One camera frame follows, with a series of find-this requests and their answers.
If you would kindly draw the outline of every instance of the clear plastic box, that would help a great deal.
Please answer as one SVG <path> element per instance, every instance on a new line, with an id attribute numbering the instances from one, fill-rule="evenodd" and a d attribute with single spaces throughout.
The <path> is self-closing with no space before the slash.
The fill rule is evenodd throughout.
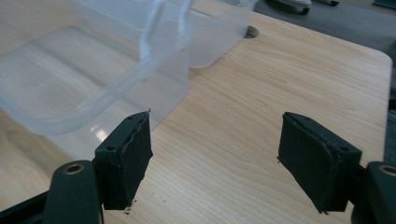
<path id="1" fill-rule="evenodd" d="M 196 0 L 190 66 L 206 67 L 232 48 L 245 33 L 257 0 Z"/>
<path id="2" fill-rule="evenodd" d="M 190 6 L 1 1 L 0 106 L 79 158 L 133 113 L 151 109 L 155 127 L 188 90 Z"/>

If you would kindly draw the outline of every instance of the translucent plastic bin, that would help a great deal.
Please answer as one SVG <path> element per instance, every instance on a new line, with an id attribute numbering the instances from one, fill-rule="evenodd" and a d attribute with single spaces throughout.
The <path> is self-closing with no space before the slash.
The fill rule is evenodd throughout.
<path id="1" fill-rule="evenodd" d="M 196 0 L 190 66 L 206 67 L 232 48 L 245 33 L 257 0 Z"/>
<path id="2" fill-rule="evenodd" d="M 0 106 L 75 158 L 188 90 L 189 1 L 0 1 Z"/>

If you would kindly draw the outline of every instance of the wooden table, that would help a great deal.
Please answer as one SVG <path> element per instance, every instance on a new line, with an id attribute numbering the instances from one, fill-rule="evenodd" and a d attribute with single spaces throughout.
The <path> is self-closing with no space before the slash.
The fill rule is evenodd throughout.
<path id="1" fill-rule="evenodd" d="M 282 114 L 315 119 L 381 160 L 391 60 L 384 53 L 254 14 L 260 31 L 213 65 L 152 133 L 154 157 L 132 214 L 106 223 L 349 223 L 320 215 L 278 163 Z M 0 113 L 0 210 L 48 189 L 71 159 Z"/>

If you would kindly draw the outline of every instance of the wood grain surface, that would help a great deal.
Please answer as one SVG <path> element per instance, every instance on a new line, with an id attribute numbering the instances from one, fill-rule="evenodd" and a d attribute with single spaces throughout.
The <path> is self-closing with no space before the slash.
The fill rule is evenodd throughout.
<path id="1" fill-rule="evenodd" d="M 385 54 L 259 14 L 260 31 L 204 69 L 152 132 L 154 157 L 129 216 L 106 223 L 350 223 L 320 215 L 278 163 L 282 114 L 315 119 L 381 160 L 391 60 Z M 0 210 L 48 189 L 70 161 L 0 114 Z"/>

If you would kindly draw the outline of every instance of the gray floor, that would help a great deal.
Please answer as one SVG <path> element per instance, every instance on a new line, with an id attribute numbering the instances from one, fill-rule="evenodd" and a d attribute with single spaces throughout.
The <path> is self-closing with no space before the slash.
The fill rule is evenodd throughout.
<path id="1" fill-rule="evenodd" d="M 370 5 L 355 7 L 340 3 L 330 7 L 313 2 L 309 13 L 301 15 L 301 8 L 290 7 L 276 0 L 259 0 L 255 11 L 305 28 L 332 35 L 346 41 L 388 54 L 394 61 L 391 86 L 396 94 L 396 12 L 381 12 Z M 389 111 L 384 161 L 396 163 L 396 112 Z"/>

